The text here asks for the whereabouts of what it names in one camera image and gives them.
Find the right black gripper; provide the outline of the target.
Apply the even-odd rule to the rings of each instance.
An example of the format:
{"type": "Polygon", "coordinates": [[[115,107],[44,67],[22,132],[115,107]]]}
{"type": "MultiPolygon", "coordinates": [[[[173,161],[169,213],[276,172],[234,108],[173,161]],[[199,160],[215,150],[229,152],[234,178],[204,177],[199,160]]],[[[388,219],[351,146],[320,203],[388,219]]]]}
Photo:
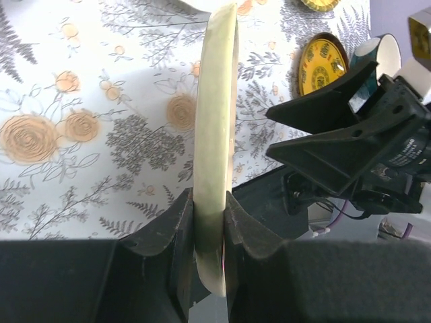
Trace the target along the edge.
{"type": "Polygon", "coordinates": [[[272,144],[267,155],[364,215],[418,214],[430,181],[430,109],[403,77],[385,75],[354,112],[350,99],[377,65],[360,61],[329,85],[268,109],[269,120],[309,135],[272,144]]]}

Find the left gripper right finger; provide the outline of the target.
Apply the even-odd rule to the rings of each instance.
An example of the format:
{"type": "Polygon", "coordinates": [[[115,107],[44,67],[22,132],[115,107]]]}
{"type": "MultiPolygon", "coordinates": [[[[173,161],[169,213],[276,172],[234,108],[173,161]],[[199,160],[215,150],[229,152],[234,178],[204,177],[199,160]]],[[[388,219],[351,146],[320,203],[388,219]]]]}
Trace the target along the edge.
{"type": "Polygon", "coordinates": [[[264,322],[284,298],[286,281],[275,265],[282,239],[226,193],[224,270],[230,322],[264,322]]]}

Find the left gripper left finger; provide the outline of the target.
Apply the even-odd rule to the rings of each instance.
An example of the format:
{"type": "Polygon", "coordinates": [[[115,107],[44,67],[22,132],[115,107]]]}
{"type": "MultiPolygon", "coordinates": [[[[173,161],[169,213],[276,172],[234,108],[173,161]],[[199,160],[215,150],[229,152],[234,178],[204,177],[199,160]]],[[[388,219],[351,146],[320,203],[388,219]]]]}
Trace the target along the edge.
{"type": "Polygon", "coordinates": [[[193,202],[186,188],[174,203],[121,241],[120,322],[186,322],[193,276],[193,202]]]}

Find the pale green cream plate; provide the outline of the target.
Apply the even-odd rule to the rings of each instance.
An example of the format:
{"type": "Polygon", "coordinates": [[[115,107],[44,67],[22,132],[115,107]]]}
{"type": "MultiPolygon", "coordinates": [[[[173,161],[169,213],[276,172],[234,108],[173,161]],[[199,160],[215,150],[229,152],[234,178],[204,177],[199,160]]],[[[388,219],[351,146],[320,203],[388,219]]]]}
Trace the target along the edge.
{"type": "Polygon", "coordinates": [[[200,61],[195,111],[193,221],[199,278],[226,296],[224,211],[232,190],[238,68],[237,4],[209,17],[200,61]]]}

